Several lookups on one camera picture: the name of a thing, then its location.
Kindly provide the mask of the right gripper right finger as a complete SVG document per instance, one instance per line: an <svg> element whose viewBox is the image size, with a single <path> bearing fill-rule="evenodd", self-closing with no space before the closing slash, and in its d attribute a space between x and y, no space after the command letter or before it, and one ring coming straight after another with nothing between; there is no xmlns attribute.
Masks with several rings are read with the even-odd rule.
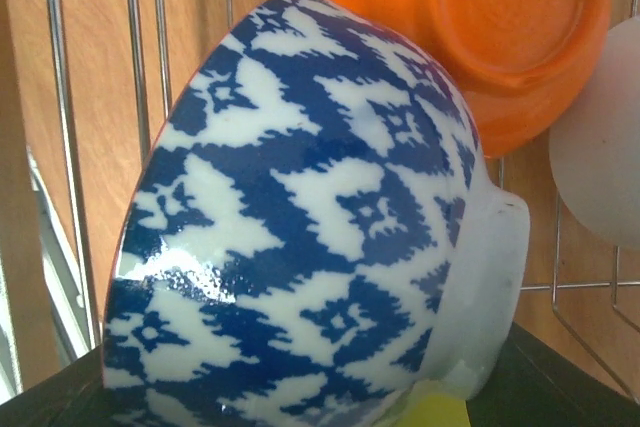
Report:
<svg viewBox="0 0 640 427"><path fill-rule="evenodd" d="M485 387L467 402L473 427L639 427L639 405L517 324Z"/></svg>

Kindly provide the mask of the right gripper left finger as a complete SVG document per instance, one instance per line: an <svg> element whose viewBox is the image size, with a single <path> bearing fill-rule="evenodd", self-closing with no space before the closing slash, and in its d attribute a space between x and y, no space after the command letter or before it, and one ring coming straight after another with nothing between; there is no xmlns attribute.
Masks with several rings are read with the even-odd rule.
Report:
<svg viewBox="0 0 640 427"><path fill-rule="evenodd" d="M1 425L107 426L101 349L91 350L59 373L1 405Z"/></svg>

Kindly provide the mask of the chrome wire dish rack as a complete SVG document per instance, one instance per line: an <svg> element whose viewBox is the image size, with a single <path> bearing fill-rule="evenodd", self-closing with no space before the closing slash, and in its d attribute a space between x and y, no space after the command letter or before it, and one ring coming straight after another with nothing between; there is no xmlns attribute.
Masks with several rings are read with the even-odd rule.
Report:
<svg viewBox="0 0 640 427"><path fill-rule="evenodd" d="M35 157L63 235L82 246L98 300L141 169L138 123L157 134L175 99L229 23L262 0L164 0L167 40L155 0L138 0L142 57L133 57L128 0L61 0L72 133L58 99L47 0L6 0L1 26L14 50L6 87L17 114L1 123L12 145ZM548 139L540 136L487 165L530 207L531 247L516 318L589 374L616 389L639 387L639 256L616 251L557 199Z"/></svg>

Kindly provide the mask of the green and white bowl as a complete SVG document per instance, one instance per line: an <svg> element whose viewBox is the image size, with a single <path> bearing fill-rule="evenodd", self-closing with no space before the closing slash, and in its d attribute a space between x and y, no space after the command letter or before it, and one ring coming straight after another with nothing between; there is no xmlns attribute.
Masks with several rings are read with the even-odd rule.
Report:
<svg viewBox="0 0 640 427"><path fill-rule="evenodd" d="M389 414L391 426L471 426L466 401L450 394L442 382L435 380L415 383Z"/></svg>

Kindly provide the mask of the plain white bowl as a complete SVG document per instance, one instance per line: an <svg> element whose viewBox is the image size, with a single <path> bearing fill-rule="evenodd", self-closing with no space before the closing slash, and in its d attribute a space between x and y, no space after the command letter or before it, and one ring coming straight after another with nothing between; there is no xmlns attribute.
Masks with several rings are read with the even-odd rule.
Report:
<svg viewBox="0 0 640 427"><path fill-rule="evenodd" d="M388 26L450 73L483 149L503 156L546 130L592 74L611 0L333 0Z"/></svg>
<svg viewBox="0 0 640 427"><path fill-rule="evenodd" d="M594 73L549 134L552 176L580 224L639 248L639 18L613 27Z"/></svg>

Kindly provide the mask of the red geometric pattern bowl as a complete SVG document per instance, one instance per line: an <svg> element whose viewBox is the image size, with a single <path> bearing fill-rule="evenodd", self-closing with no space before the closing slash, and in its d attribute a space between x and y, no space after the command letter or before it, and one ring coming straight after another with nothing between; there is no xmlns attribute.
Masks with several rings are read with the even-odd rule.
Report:
<svg viewBox="0 0 640 427"><path fill-rule="evenodd" d="M526 203L430 55L266 0L163 125L108 290L115 426L391 426L468 400L512 325Z"/></svg>

